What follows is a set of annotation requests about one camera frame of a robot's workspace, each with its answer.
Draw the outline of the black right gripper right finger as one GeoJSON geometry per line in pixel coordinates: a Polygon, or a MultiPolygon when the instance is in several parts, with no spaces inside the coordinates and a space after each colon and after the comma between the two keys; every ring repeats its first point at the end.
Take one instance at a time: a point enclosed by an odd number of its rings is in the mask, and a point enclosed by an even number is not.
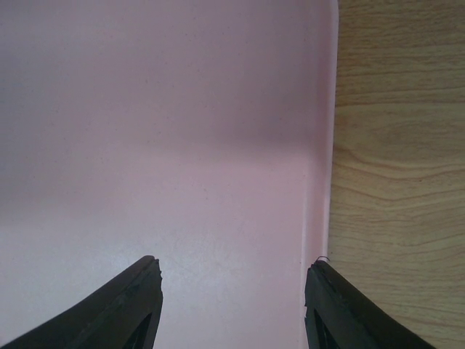
{"type": "Polygon", "coordinates": [[[309,348],[432,348],[386,314],[326,261],[307,271],[304,319],[309,348]]]}

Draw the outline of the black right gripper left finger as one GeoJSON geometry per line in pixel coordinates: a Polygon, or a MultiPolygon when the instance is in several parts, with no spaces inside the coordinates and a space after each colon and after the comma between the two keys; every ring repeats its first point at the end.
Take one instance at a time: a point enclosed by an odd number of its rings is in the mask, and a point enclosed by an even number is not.
{"type": "Polygon", "coordinates": [[[163,304],[159,260],[146,255],[72,308],[4,348],[152,348],[163,304]]]}

